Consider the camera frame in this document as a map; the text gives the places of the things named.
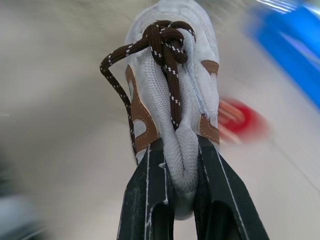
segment white mesh fabric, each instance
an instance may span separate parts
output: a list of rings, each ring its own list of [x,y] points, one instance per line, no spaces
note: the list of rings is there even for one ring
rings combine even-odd
[[[146,27],[158,20],[184,21],[195,30],[197,44],[185,30],[180,30],[185,41],[183,48],[188,61],[178,66],[181,91],[182,121],[176,132],[170,112],[167,80],[154,61],[150,49],[130,55],[138,93],[163,140],[164,156],[175,189],[185,198],[191,198],[198,179],[198,123],[205,114],[217,126],[219,98],[216,76],[210,76],[201,65],[202,60],[219,63],[215,34],[206,12],[195,2],[161,1],[144,10],[135,20],[127,35],[126,44],[141,39]]]

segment shoe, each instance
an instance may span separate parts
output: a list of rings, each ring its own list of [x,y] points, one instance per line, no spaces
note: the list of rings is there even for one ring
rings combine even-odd
[[[13,182],[10,167],[0,159],[0,240],[44,240],[45,229],[33,205]]]
[[[110,72],[126,59],[130,96]],[[219,147],[219,54],[206,11],[193,0],[161,0],[134,20],[125,46],[110,53],[100,71],[122,99],[137,163],[162,138],[175,189],[175,217],[193,212],[198,185],[197,135]]]

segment brown shoelace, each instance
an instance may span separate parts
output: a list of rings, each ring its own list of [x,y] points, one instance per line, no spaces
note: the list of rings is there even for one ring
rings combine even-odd
[[[113,86],[125,105],[134,155],[137,154],[137,151],[131,115],[131,103],[124,89],[109,71],[109,67],[131,54],[150,47],[153,59],[162,67],[162,72],[167,80],[170,94],[171,120],[174,130],[176,130],[181,121],[181,96],[177,64],[184,64],[188,59],[187,54],[182,50],[184,36],[177,29],[187,30],[193,35],[194,40],[196,40],[192,27],[183,21],[157,21],[145,29],[141,40],[122,46],[111,52],[100,64],[101,73]]]

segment white sneaker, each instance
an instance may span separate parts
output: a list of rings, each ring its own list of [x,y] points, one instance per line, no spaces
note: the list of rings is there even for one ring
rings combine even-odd
[[[125,44],[103,60],[101,73],[126,106],[137,162],[162,138],[177,195],[175,217],[185,219],[198,184],[197,135],[219,145],[214,29],[195,1],[161,0],[136,17]],[[125,57],[130,99],[108,69]]]

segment brown leather trim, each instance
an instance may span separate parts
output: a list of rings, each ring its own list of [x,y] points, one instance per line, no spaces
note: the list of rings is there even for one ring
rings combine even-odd
[[[200,134],[209,139],[210,141],[220,144],[219,141],[219,130],[210,123],[210,119],[207,118],[204,114],[201,116],[200,125],[199,125]]]
[[[133,99],[131,102],[132,121],[141,120],[146,126],[146,131],[135,138],[136,151],[139,152],[159,138],[158,131],[146,107],[140,101],[136,78],[130,65],[125,70],[126,80],[133,85]]]
[[[209,74],[218,75],[219,64],[217,62],[212,60],[203,60],[201,64]]]

